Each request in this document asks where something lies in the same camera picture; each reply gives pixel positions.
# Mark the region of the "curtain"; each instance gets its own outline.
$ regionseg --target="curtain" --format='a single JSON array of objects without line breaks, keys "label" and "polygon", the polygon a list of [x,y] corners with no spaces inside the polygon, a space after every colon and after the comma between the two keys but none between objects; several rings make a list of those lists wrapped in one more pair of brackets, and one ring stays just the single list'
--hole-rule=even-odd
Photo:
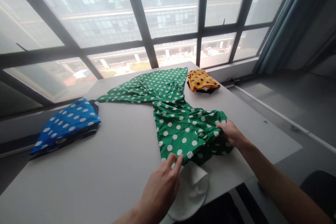
[{"label": "curtain", "polygon": [[282,69],[327,0],[286,0],[253,69],[270,74]]}]

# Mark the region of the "white cloth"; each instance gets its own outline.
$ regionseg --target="white cloth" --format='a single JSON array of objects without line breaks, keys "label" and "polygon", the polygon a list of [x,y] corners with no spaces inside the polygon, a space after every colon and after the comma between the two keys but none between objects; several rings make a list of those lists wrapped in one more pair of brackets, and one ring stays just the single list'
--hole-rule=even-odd
[{"label": "white cloth", "polygon": [[209,174],[189,161],[180,173],[180,187],[168,215],[183,221],[191,217],[203,205],[209,187]]}]

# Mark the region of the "white polka dot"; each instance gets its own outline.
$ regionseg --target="white polka dot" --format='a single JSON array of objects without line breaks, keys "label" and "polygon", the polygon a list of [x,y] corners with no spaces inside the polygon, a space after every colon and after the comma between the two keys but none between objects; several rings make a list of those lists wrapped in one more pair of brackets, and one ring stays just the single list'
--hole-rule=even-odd
[{"label": "white polka dot", "polygon": [[189,151],[188,153],[187,153],[187,157],[190,159],[190,158],[192,158],[193,157],[193,152],[192,151]]}]

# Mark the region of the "gray floor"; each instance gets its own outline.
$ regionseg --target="gray floor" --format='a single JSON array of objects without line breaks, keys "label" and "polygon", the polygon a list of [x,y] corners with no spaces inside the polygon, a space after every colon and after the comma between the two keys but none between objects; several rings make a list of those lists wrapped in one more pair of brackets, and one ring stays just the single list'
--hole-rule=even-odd
[{"label": "gray floor", "polygon": [[[242,83],[240,87],[336,147],[333,129],[336,122],[335,81],[309,74],[286,72]],[[276,164],[276,167],[297,185],[316,170],[323,170],[336,176],[334,153],[303,133],[291,131],[287,122],[237,89],[231,88],[230,91],[303,146],[300,151]],[[26,151],[0,159],[0,194],[28,162],[28,153],[29,151]],[[246,185],[269,223],[287,223],[272,200],[261,193],[255,177],[246,181]],[[253,223],[237,192],[232,190],[230,194],[244,222]]]}]

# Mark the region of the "window frame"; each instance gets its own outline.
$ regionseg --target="window frame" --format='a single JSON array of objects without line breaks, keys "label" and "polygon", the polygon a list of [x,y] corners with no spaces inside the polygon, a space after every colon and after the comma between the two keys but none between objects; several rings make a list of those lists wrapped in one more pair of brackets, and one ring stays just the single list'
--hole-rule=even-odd
[{"label": "window frame", "polygon": [[[23,65],[43,63],[43,62],[48,62],[48,61],[64,60],[68,58],[79,57],[83,61],[83,63],[86,64],[88,69],[94,74],[94,76],[99,80],[99,79],[103,79],[104,77],[98,71],[98,69],[94,66],[94,64],[91,62],[91,60],[88,57],[89,55],[96,55],[96,54],[107,53],[107,52],[110,53],[113,51],[144,47],[146,50],[150,65],[152,69],[154,69],[154,68],[159,67],[157,57],[155,54],[154,45],[165,44],[165,43],[176,42],[176,41],[183,41],[183,40],[191,40],[191,39],[197,39],[196,65],[199,66],[203,37],[209,37],[209,36],[215,36],[215,35],[235,32],[236,36],[233,40],[228,62],[206,67],[205,69],[227,65],[227,64],[231,64],[234,60],[237,47],[238,47],[238,43],[239,43],[239,40],[240,40],[240,37],[243,31],[268,27],[266,36],[263,39],[256,55],[247,57],[244,59],[236,60],[235,62],[259,56],[261,49],[263,48],[267,40],[267,37],[269,33],[271,32],[275,24],[275,21],[277,17],[279,16],[280,11],[286,0],[282,0],[272,22],[245,25],[245,22],[246,22],[246,19],[247,19],[247,16],[249,14],[249,10],[252,4],[252,0],[242,0],[236,23],[227,24],[227,25],[223,24],[219,26],[210,26],[210,27],[205,27],[205,13],[206,13],[206,7],[207,7],[207,3],[206,3],[207,0],[198,0],[197,32],[166,36],[166,37],[157,37],[157,38],[151,38],[141,0],[130,0],[142,40],[101,45],[101,46],[95,46],[95,47],[89,47],[89,48],[79,47],[79,45],[71,37],[70,33],[66,30],[66,28],[59,21],[57,16],[53,13],[53,11],[49,8],[49,6],[46,4],[44,0],[26,0],[26,1],[31,5],[31,7],[36,11],[36,13],[43,19],[43,21],[51,28],[51,30],[56,34],[56,36],[64,44],[64,46],[60,46],[60,47],[45,48],[45,49],[38,49],[38,50],[31,50],[31,51],[24,50],[24,51],[17,52],[17,53],[14,52],[14,53],[0,55],[0,66],[1,66],[0,81],[11,86],[17,91],[23,93],[29,98],[37,101],[43,106],[42,108],[29,110],[29,112],[32,112],[32,111],[49,109],[49,108],[61,106],[64,104],[69,104],[73,102],[74,100],[76,100],[77,98],[62,101],[59,103],[53,103],[52,101],[50,101],[49,99],[47,99],[46,97],[44,97],[43,95],[41,95],[40,93],[32,89],[31,87],[25,85],[20,80],[16,79],[15,77],[7,73],[4,69],[11,68],[11,67],[19,67]],[[26,112],[22,111],[22,112],[15,113],[13,115],[18,116],[23,113],[26,113]],[[6,118],[8,118],[8,115],[5,115],[5,116],[0,115],[0,120],[6,119]]]}]

